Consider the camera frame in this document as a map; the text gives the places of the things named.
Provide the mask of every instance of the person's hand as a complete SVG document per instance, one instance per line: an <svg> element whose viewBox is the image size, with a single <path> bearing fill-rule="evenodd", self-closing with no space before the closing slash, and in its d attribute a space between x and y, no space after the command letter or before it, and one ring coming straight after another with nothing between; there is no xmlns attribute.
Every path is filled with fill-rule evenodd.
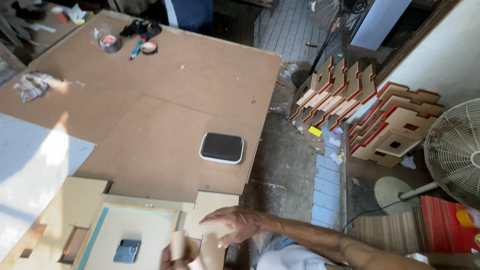
<svg viewBox="0 0 480 270"><path fill-rule="evenodd" d="M163 249L162 262L160 270L189 270L187 264L183 260L171 260L170 245Z"/></svg>
<svg viewBox="0 0 480 270"><path fill-rule="evenodd" d="M219 223L230 225L234 230L220 238L219 248L227 248L231 243L241 243L257 233L269 232L272 228L270 215L239 206L220 208L199 222L201 226Z"/></svg>

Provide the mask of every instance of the marker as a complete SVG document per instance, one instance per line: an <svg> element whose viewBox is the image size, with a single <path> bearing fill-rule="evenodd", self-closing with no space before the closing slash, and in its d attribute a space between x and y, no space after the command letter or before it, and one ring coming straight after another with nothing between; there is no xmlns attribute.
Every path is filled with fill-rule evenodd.
<svg viewBox="0 0 480 270"><path fill-rule="evenodd" d="M129 60L133 60L135 57L137 57L137 55L140 53L140 48L142 47L142 44L145 42L147 42L145 38L141 38L138 41L137 46L135 46L135 48L133 49L132 55L130 56Z"/></svg>

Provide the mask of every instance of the yellow sticky note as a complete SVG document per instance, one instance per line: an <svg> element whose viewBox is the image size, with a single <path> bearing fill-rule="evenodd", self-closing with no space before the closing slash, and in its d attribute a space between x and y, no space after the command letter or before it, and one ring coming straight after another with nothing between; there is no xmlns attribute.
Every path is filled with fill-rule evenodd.
<svg viewBox="0 0 480 270"><path fill-rule="evenodd" d="M319 137L322 134L322 131L319 130L318 128L314 127L314 126L311 126L308 131L310 131L310 133L313 133L313 134L315 134Z"/></svg>

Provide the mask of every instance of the black sponge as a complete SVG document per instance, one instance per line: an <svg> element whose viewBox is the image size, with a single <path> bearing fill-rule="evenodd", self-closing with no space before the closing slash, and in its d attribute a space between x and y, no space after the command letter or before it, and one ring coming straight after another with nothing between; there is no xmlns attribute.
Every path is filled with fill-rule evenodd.
<svg viewBox="0 0 480 270"><path fill-rule="evenodd" d="M201 154L207 158L238 161L241 158L242 149L240 137L207 133Z"/></svg>

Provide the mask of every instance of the white shirt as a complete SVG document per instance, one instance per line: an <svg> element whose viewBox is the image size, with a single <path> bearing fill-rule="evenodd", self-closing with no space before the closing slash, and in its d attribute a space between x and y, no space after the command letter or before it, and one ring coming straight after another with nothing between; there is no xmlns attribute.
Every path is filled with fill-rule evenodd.
<svg viewBox="0 0 480 270"><path fill-rule="evenodd" d="M306 247L293 244L265 253L258 261L257 270L326 270L325 264L334 265Z"/></svg>

